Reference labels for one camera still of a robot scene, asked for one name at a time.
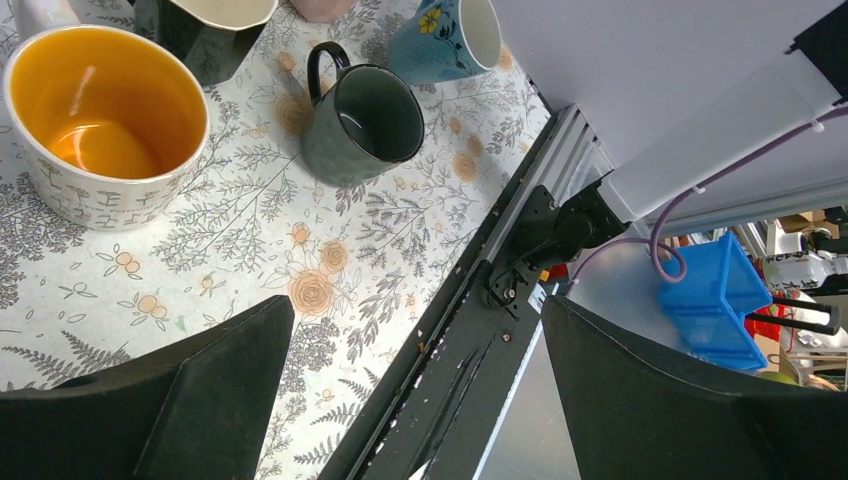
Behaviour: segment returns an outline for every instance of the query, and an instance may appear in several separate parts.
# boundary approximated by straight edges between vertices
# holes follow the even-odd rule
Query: blue mug
[[[389,41],[389,69],[411,85],[485,73],[501,56],[490,0],[423,0]]]

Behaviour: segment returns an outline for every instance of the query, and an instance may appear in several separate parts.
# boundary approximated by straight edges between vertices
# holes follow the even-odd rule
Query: floral tablecloth
[[[122,0],[74,7],[132,28]],[[310,24],[283,4],[236,76],[207,89],[197,176],[142,230],[86,231],[53,215],[4,111],[0,389],[50,388],[287,294],[297,323],[257,478],[317,476],[549,117],[504,48],[490,74],[413,88],[427,135],[414,161],[351,189],[316,182],[298,160],[309,50],[335,40],[354,63],[384,64],[415,7],[360,0]],[[5,63],[17,35],[0,11]]]

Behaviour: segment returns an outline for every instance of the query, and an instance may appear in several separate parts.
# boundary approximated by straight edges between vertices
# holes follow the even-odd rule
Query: blue plastic crate
[[[772,301],[756,269],[732,233],[718,242],[679,249],[688,273],[680,283],[664,283],[658,296],[692,354],[735,370],[757,370],[767,361],[745,331],[745,316]],[[680,273],[671,259],[663,265]]]

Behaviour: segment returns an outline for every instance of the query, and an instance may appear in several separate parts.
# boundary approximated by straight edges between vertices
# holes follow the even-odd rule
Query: white mug handle
[[[12,0],[12,9],[21,42],[51,28],[81,23],[68,0]]]

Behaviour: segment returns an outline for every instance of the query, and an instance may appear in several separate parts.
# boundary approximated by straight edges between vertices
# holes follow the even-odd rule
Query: black handle
[[[751,320],[759,320],[761,322],[774,323],[783,325],[784,327],[800,328],[810,332],[823,333],[825,335],[836,335],[839,332],[839,324],[841,320],[841,312],[839,307],[831,305],[822,305],[816,302],[805,302],[803,300],[793,300],[791,298],[774,297],[772,303],[778,305],[786,305],[787,307],[803,308],[805,310],[815,310],[830,314],[830,320],[826,325],[820,323],[800,322],[798,320],[790,320],[788,318],[772,317],[771,315],[760,315],[759,313],[751,313],[745,318]]]
[[[333,58],[333,63],[336,64],[336,76],[350,67],[350,59],[338,43],[324,42],[315,45],[315,48],[309,52],[309,60],[306,62],[306,84],[309,86],[309,97],[313,105],[321,99],[321,74],[319,73],[321,52],[327,52]]]

